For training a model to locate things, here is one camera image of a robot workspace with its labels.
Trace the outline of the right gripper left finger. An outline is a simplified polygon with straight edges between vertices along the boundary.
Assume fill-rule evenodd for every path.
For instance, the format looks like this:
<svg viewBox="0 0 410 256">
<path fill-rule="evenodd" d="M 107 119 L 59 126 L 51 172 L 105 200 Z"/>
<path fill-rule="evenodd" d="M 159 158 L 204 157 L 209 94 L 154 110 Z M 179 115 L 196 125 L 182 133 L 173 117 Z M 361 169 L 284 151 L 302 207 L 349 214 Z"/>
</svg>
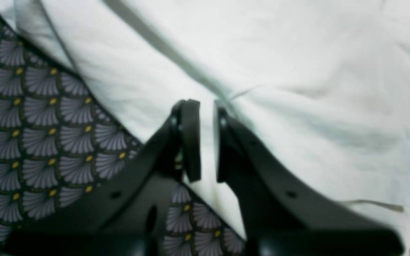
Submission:
<svg viewBox="0 0 410 256">
<path fill-rule="evenodd" d="M 200 103 L 181 100 L 128 167 L 56 214 L 13 232 L 13 256 L 156 256 L 172 191 L 201 179 Z"/>
</svg>

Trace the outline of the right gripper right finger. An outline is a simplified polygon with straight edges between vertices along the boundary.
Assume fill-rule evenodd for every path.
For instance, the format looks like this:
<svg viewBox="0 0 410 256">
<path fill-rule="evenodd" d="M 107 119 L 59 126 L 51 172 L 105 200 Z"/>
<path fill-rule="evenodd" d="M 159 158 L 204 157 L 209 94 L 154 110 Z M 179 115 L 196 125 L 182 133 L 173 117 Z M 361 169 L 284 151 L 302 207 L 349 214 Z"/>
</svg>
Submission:
<svg viewBox="0 0 410 256">
<path fill-rule="evenodd" d="M 238 199 L 244 256 L 400 256 L 389 227 L 348 210 L 294 176 L 214 102 L 216 179 Z"/>
</svg>

